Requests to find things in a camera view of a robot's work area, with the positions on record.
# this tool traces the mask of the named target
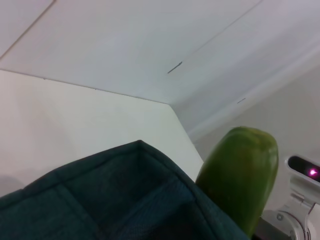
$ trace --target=pink light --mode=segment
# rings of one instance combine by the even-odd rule
[[[316,175],[316,174],[318,174],[318,171],[317,171],[316,169],[311,169],[311,170],[309,171],[309,175],[310,175],[310,176],[314,176],[314,175]]]

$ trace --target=black display screen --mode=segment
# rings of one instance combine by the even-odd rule
[[[319,166],[299,156],[291,156],[288,160],[288,166],[291,169],[320,183],[320,167]]]

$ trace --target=teal fabric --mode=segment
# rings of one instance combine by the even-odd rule
[[[167,156],[132,142],[0,198],[1,240],[248,240]]]

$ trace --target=cucumber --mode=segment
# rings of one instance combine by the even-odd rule
[[[278,161],[270,134],[236,127],[216,145],[195,183],[251,238],[274,186]]]

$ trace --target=gray wall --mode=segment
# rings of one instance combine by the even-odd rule
[[[320,68],[313,69],[196,141],[202,159],[206,159],[214,145],[236,126],[259,128],[276,138],[280,164],[266,208],[280,207],[289,197],[285,158],[299,154],[320,164]]]

